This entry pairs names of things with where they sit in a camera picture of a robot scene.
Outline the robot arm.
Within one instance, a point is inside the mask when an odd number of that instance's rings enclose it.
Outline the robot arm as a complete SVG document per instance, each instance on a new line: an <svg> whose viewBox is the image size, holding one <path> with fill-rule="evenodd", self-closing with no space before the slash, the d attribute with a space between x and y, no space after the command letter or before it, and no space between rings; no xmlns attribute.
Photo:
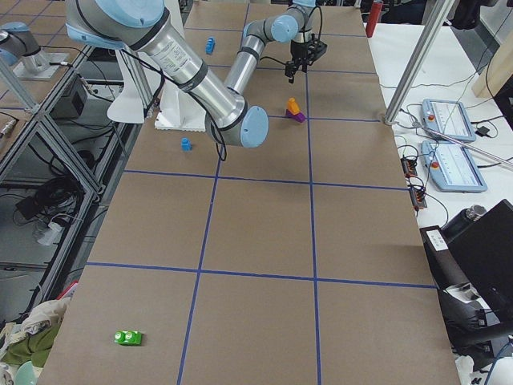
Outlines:
<svg viewBox="0 0 513 385"><path fill-rule="evenodd" d="M243 91L267 43L289 43L289 79L325 53L320 36L311 31L315 8L314 1L294 1L282 14L249 23L226 80L220 80L172 26L162 1L68 1L66 25L75 41L147 54L205 110L206 132L214 141L256 148L268 135L269 118L264 108L248 104Z"/></svg>

